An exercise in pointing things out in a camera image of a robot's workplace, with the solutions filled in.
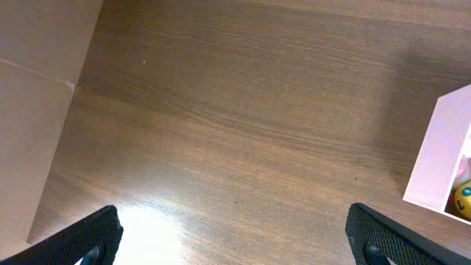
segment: wood grain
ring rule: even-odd
[[[114,204],[163,220],[124,224],[174,242],[145,243],[157,264],[354,264],[363,202],[471,258],[471,227],[401,200],[436,99],[471,83],[470,13],[105,1],[29,241]]]

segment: brown wood tabletop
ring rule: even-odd
[[[106,0],[29,242],[114,204],[116,264],[354,264],[362,202],[471,258],[402,201],[470,62],[470,1]]]

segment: pink box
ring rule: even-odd
[[[445,212],[462,155],[471,156],[471,85],[438,98],[403,199]]]

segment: yellow ball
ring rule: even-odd
[[[471,219],[471,182],[460,185],[456,189],[455,205],[460,213]]]

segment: black plastic part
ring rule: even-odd
[[[111,265],[123,235],[116,207],[109,205],[30,247],[0,265]]]
[[[415,233],[361,203],[350,207],[345,232],[357,264],[376,265],[384,260],[369,258],[369,247],[396,264],[471,264],[471,260]]]

